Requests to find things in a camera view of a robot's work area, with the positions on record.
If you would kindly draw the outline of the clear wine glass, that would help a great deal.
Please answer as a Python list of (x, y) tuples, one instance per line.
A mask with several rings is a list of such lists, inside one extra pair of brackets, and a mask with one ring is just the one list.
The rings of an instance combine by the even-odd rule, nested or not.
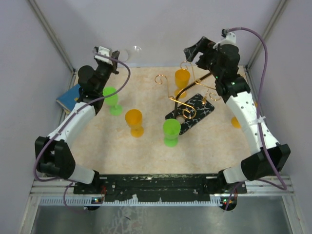
[(128, 48), (119, 49), (119, 57), (118, 59), (124, 63), (135, 63), (141, 57), (142, 49), (141, 47), (134, 45)]

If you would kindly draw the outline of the gold wine glass rack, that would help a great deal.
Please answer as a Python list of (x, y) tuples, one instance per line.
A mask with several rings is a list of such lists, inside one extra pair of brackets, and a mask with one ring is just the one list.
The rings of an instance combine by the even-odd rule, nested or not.
[[(158, 74), (155, 76), (154, 81), (155, 83), (162, 85), (163, 80), (165, 80), (168, 99), (175, 104), (174, 109), (165, 116), (165, 119), (177, 119), (178, 117), (182, 117), (184, 122), (181, 123), (181, 129), (179, 133), (182, 135), (198, 124), (205, 117), (207, 117), (215, 109), (214, 106), (208, 102), (208, 99), (219, 101), (221, 97), (214, 93), (215, 88), (202, 83), (203, 80), (211, 75), (210, 73), (202, 76), (201, 78), (197, 78), (195, 76), (194, 66), (187, 61), (183, 61), (180, 64), (180, 69), (188, 70), (191, 74), (191, 77), (187, 87), (180, 91), (177, 96), (175, 96), (175, 93), (173, 95), (170, 94), (169, 80), (165, 75)], [(187, 91), (195, 86), (206, 88), (205, 95), (196, 94), (185, 102), (181, 101), (181, 99), (187, 96)]]

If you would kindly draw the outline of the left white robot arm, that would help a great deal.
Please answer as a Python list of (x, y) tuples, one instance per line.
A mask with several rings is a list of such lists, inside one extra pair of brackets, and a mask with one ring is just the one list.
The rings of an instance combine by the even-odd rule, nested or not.
[(52, 179), (61, 178), (84, 184), (91, 193), (101, 189), (98, 173), (76, 164), (70, 150), (76, 137), (85, 125), (102, 108), (103, 89), (111, 74), (118, 74), (117, 60), (120, 52), (111, 52), (105, 47), (94, 48), (97, 68), (84, 65), (78, 70), (79, 97), (65, 120), (48, 136), (39, 136), (35, 141), (36, 162), (33, 173), (50, 175)]

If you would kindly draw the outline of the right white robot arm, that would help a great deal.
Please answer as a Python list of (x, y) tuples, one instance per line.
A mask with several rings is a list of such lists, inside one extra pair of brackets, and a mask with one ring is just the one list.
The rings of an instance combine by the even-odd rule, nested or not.
[(238, 73), (239, 48), (234, 39), (215, 43), (202, 37), (195, 45), (183, 50), (192, 62), (200, 53), (196, 65), (215, 77), (217, 94), (235, 115), (247, 139), (251, 155), (234, 167), (219, 172), (218, 188), (229, 193), (235, 183), (279, 175), (291, 150), (272, 135), (257, 109), (246, 80)]

